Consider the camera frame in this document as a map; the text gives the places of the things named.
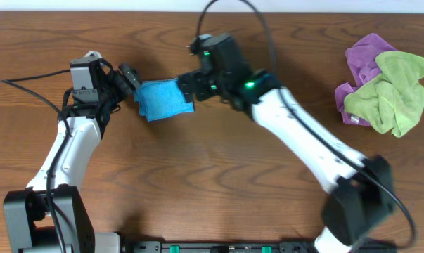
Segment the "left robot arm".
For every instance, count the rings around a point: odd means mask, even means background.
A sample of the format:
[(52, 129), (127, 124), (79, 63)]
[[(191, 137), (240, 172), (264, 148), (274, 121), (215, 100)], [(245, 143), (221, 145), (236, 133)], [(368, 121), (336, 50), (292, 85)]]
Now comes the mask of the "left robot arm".
[(111, 115), (141, 86), (126, 63), (116, 70), (96, 51), (70, 61), (72, 88), (55, 106), (58, 132), (41, 169), (3, 208), (12, 252), (121, 252), (117, 233), (97, 233), (79, 189)]

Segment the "blue cloth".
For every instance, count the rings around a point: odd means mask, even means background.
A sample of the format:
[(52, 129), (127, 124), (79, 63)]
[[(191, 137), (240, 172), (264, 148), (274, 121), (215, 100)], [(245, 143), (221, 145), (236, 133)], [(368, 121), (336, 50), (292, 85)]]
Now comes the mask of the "blue cloth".
[(177, 78), (144, 81), (134, 91), (134, 101), (139, 104), (139, 115), (152, 122), (195, 112), (193, 102), (186, 102), (177, 81)]

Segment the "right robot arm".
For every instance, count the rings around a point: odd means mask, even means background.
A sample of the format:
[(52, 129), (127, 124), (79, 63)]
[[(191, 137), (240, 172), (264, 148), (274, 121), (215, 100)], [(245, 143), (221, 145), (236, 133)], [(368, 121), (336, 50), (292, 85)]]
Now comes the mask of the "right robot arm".
[(354, 252), (394, 211), (392, 175), (380, 156), (368, 159), (319, 124), (278, 77), (254, 71), (228, 33), (204, 34), (189, 46), (200, 69), (179, 76), (186, 101), (220, 96), (279, 138), (309, 168), (328, 199), (317, 252)]

